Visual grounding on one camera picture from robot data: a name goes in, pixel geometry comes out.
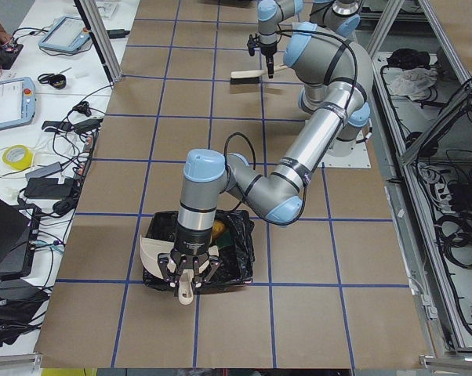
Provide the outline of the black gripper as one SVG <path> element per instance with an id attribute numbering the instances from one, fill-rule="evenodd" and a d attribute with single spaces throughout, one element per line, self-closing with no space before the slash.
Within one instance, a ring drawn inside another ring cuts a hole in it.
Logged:
<path id="1" fill-rule="evenodd" d="M 261 49 L 262 55 L 265 57 L 268 78 L 274 77 L 274 55 L 277 49 Z"/>
<path id="2" fill-rule="evenodd" d="M 192 272 L 192 276 L 187 277 L 187 282 L 194 287 L 201 287 L 212 279 L 221 266 L 221 259 L 217 246 L 208 248 L 207 252 L 200 255 L 188 255 L 174 249 L 173 243 L 162 242 L 158 246 L 156 264 L 158 267 L 156 277 L 171 287 L 179 284 L 180 278 L 189 272 Z"/>

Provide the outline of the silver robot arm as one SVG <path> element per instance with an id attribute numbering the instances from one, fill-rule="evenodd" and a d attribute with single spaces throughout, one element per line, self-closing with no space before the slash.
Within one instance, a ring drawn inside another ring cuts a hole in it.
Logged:
<path id="1" fill-rule="evenodd" d="M 373 73 L 363 47 L 315 23 L 295 23 L 290 34 L 284 65 L 305 86 L 320 91 L 302 96 L 310 119 L 268 177 L 251 169 L 240 154 L 208 149 L 188 153 L 175 240 L 155 241 L 150 251 L 144 239 L 140 245 L 144 270 L 171 287 L 201 287 L 219 266 L 209 245 L 222 193 L 247 204 L 270 224 L 294 223 L 302 214 L 315 169 L 367 101 Z"/>
<path id="2" fill-rule="evenodd" d="M 279 24 L 303 9 L 303 2 L 296 1 L 259 1 L 257 7 L 258 30 L 249 35 L 247 48 L 250 56 L 259 48 L 266 58 L 268 78 L 274 76 L 274 54 L 277 52 L 276 32 Z M 343 37 L 349 36 L 360 23 L 361 1 L 335 0 L 313 1 L 309 21 Z"/>

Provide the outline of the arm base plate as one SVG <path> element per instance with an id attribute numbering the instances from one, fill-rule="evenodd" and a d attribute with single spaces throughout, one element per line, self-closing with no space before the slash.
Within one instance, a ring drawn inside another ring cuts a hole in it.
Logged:
<path id="1" fill-rule="evenodd" d="M 321 163 L 326 168 L 371 168 L 365 143 L 336 140 L 326 151 Z"/>

